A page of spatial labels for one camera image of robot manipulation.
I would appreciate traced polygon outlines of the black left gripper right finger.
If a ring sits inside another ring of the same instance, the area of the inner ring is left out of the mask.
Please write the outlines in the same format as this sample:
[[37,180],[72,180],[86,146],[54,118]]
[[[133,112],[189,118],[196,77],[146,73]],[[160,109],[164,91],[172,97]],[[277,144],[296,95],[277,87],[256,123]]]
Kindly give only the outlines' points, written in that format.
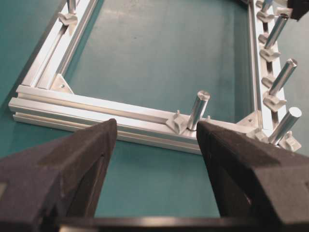
[[223,217],[253,217],[279,232],[309,229],[309,159],[201,121],[197,141]]

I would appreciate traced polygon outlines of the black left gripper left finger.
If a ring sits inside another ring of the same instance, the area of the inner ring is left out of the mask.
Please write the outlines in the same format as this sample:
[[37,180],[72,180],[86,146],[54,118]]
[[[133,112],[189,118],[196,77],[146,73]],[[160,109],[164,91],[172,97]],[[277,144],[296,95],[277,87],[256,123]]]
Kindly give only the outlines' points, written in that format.
[[0,160],[0,229],[38,232],[45,217],[94,215],[117,137],[115,119]]

